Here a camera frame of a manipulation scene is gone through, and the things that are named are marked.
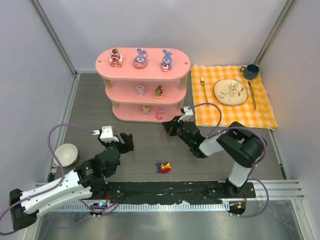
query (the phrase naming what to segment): floor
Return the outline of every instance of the floor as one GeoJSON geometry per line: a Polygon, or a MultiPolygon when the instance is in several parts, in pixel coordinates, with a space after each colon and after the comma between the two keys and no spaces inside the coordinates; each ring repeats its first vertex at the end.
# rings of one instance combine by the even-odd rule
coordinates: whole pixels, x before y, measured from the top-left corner
{"type": "MultiPolygon", "coordinates": [[[[245,214],[258,212],[263,204],[248,202],[245,214]]],[[[271,201],[268,210],[255,218],[231,217],[226,211],[89,216],[88,212],[49,212],[41,218],[35,240],[303,240],[290,200],[271,201]]]]}
{"type": "MultiPolygon", "coordinates": [[[[193,105],[191,78],[187,83],[185,106],[193,105]]],[[[91,130],[112,125],[116,134],[133,134],[134,151],[121,155],[121,165],[110,181],[205,181],[225,180],[230,174],[234,160],[221,151],[214,155],[198,159],[192,155],[181,139],[169,137],[159,123],[124,122],[118,120],[112,112],[112,104],[105,93],[105,86],[98,74],[81,74],[69,123],[91,130]],[[172,170],[168,174],[156,174],[155,163],[171,162],[172,170]]],[[[210,127],[199,128],[207,135],[210,127]]],[[[253,177],[261,180],[283,180],[276,153],[267,129],[257,129],[268,143],[268,152],[259,164],[253,177]]],[[[85,161],[102,152],[104,147],[96,136],[76,128],[68,127],[64,143],[74,144],[85,161]]],[[[55,178],[61,173],[57,170],[55,178]]]]}

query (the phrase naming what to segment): shelf tier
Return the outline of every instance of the shelf tier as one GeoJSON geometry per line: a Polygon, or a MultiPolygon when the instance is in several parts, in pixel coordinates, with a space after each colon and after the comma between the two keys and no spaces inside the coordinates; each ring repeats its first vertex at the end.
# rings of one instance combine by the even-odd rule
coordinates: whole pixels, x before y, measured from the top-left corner
{"type": "Polygon", "coordinates": [[[149,105],[149,114],[143,114],[142,105],[132,104],[112,106],[112,111],[119,120],[126,122],[162,123],[171,121],[175,116],[181,115],[177,105],[149,105]],[[156,112],[159,109],[164,111],[164,119],[156,119],[156,112]]]}
{"type": "Polygon", "coordinates": [[[105,88],[108,98],[120,104],[144,104],[144,105],[174,105],[179,103],[186,96],[187,89],[180,90],[180,81],[171,82],[148,82],[148,81],[111,81],[112,88],[105,88]],[[139,95],[136,85],[144,85],[146,92],[139,95]],[[155,98],[156,88],[161,85],[164,90],[162,99],[155,98]]]}
{"type": "Polygon", "coordinates": [[[112,67],[109,59],[112,49],[109,49],[97,58],[95,68],[99,75],[107,80],[115,81],[150,81],[172,82],[182,79],[190,70],[190,59],[182,51],[167,48],[172,52],[172,69],[164,72],[161,68],[162,58],[165,54],[162,48],[141,48],[146,50],[147,66],[142,69],[134,67],[134,58],[138,55],[136,47],[118,47],[119,54],[123,56],[122,67],[112,67]]]}

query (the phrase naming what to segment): black mounting plate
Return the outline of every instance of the black mounting plate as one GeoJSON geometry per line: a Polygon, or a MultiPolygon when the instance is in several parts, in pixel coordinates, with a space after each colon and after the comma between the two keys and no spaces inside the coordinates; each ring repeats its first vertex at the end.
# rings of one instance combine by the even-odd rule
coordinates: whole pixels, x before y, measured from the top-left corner
{"type": "MultiPolygon", "coordinates": [[[[221,199],[243,199],[244,192],[231,196],[219,181],[108,182],[111,203],[120,204],[221,204],[221,199]]],[[[248,199],[255,198],[252,182],[243,186],[248,199]]]]}

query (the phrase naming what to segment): top shelf board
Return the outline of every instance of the top shelf board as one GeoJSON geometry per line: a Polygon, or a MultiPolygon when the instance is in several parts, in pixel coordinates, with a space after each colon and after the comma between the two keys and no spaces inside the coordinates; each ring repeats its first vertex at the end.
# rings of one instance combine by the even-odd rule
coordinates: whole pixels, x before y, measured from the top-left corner
{"type": "Polygon", "coordinates": [[[134,67],[134,58],[138,55],[135,47],[118,47],[119,54],[123,57],[122,67],[112,67],[109,59],[113,48],[104,51],[97,58],[95,68],[99,75],[107,80],[114,81],[148,81],[148,82],[172,82],[182,79],[190,70],[190,59],[182,51],[166,48],[172,52],[172,69],[164,72],[161,69],[161,61],[164,57],[163,48],[141,48],[149,54],[147,66],[142,69],[134,67]]]}

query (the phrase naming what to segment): reflective metal surface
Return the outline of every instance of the reflective metal surface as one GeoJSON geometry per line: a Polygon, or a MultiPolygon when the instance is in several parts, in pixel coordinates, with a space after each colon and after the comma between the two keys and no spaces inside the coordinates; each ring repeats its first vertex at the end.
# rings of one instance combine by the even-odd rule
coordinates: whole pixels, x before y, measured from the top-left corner
{"type": "MultiPolygon", "coordinates": [[[[247,203],[246,215],[265,201],[247,203]]],[[[271,201],[261,216],[242,219],[225,211],[117,212],[101,219],[85,212],[50,212],[40,221],[36,240],[302,240],[290,200],[271,201]]]]}

